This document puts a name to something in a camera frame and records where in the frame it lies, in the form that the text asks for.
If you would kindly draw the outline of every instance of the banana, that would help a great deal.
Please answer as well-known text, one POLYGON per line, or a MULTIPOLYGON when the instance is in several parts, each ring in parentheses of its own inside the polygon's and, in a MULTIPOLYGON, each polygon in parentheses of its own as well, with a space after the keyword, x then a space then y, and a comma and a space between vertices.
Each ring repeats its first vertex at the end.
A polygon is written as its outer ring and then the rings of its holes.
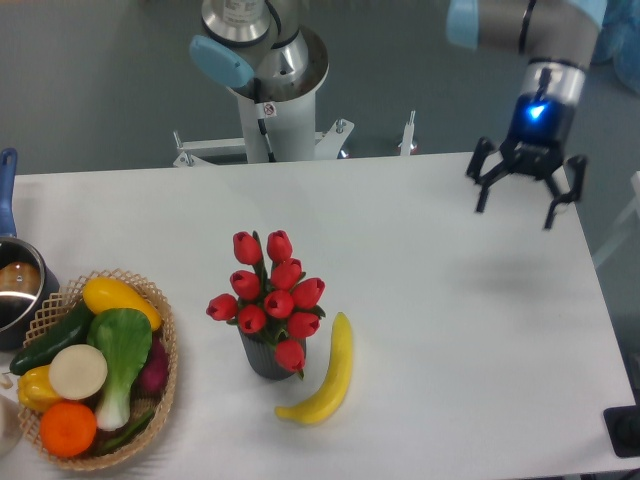
POLYGON ((282 420, 304 425, 318 423, 335 412, 349 388, 353 369, 353 332, 347 316, 336 315, 331 329, 331 355, 324 382, 313 395, 292 407, 278 406, 274 412, 282 420))

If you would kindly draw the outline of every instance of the light blue robot joint cap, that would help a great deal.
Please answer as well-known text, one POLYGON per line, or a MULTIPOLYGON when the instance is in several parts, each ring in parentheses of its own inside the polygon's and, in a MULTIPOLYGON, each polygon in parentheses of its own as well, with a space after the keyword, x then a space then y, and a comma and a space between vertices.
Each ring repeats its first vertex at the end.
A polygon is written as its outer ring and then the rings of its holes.
POLYGON ((567 2, 582 10, 591 17, 598 28, 602 28, 602 21, 607 10, 607 0, 567 0, 567 2))
POLYGON ((480 18, 478 0, 451 0, 447 15, 447 39, 454 45, 478 48, 480 18))
POLYGON ((255 75, 244 58, 202 35, 196 35, 191 40, 189 55, 202 73, 225 87, 243 87, 255 75))

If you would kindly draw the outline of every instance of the wicker basket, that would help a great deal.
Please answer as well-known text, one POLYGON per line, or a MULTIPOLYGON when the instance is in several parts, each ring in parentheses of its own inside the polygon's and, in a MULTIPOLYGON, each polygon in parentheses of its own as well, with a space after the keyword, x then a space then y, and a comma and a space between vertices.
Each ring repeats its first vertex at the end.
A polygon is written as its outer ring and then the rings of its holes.
POLYGON ((173 403, 173 394, 176 388, 178 349, 171 307, 167 303, 165 296, 154 283, 131 272, 121 270, 94 271, 88 276, 82 276, 75 281, 69 282, 66 287, 60 289, 59 293, 53 293, 49 299, 43 303, 42 308, 38 310, 35 319, 31 322, 24 345, 29 345, 34 339, 43 335, 52 325, 63 318, 82 298, 82 289, 87 281, 95 277, 120 279, 133 287, 157 308, 163 319, 160 334, 161 342, 169 356, 169 378, 164 392, 159 396, 145 395, 134 386, 131 391, 131 419, 135 420, 150 408, 155 408, 155 415, 147 427, 129 443, 123 445, 115 452, 101 457, 92 457, 90 454, 85 454, 73 458, 59 458, 49 454, 42 446, 39 435, 40 418, 42 414, 21 405, 19 414, 20 428, 22 429, 24 437, 34 446, 41 457, 66 470, 91 471, 110 467, 123 462, 141 451, 164 426, 169 410, 171 409, 171 404, 173 403))

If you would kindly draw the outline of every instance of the red tulip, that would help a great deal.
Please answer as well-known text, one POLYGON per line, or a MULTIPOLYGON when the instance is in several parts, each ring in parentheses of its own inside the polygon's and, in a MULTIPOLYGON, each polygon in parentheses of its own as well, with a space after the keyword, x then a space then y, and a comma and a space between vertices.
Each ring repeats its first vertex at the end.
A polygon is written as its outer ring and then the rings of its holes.
POLYGON ((238 313, 238 302, 233 295, 223 293, 209 302, 207 315, 214 320, 231 320, 238 313))
POLYGON ((283 340, 276 345, 276 362, 285 370, 297 372, 304 368, 304 350, 295 340, 283 340))
POLYGON ((239 232, 233 236, 233 254, 245 265, 255 265, 262 260, 260 244, 247 232, 239 232))
POLYGON ((264 299, 264 309, 273 318, 285 319, 293 312, 293 298, 286 290, 275 290, 264 299))
POLYGON ((278 230, 269 234, 267 239, 267 254, 274 263, 282 263, 291 258, 293 247, 287 236, 287 232, 278 230))
POLYGON ((255 300, 260 295, 260 279, 255 273, 239 270, 229 279, 233 291, 243 300, 255 300))
POLYGON ((319 278, 310 278, 301 282, 291 292, 291 296, 296 307, 309 310, 316 306, 322 296, 322 292, 324 292, 324 282, 319 278))
POLYGON ((300 260, 285 260, 271 272, 271 283, 280 290, 291 290, 302 275, 300 260))
POLYGON ((267 324, 267 316, 257 305, 247 305, 238 314, 238 326, 244 333, 259 332, 267 324))
POLYGON ((287 330, 295 338, 310 337, 318 328, 320 328, 320 318, 313 313, 295 312, 287 322, 287 330))

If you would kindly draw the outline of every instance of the blue led light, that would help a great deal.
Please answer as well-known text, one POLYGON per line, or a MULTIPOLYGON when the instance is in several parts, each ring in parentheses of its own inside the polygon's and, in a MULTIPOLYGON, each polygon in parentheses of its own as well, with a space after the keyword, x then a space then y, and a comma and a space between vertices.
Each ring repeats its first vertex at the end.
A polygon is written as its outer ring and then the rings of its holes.
POLYGON ((540 118, 540 115, 542 115, 542 112, 544 112, 546 108, 546 105, 534 105, 527 109, 527 113, 531 117, 531 120, 536 121, 538 120, 538 118, 540 118))

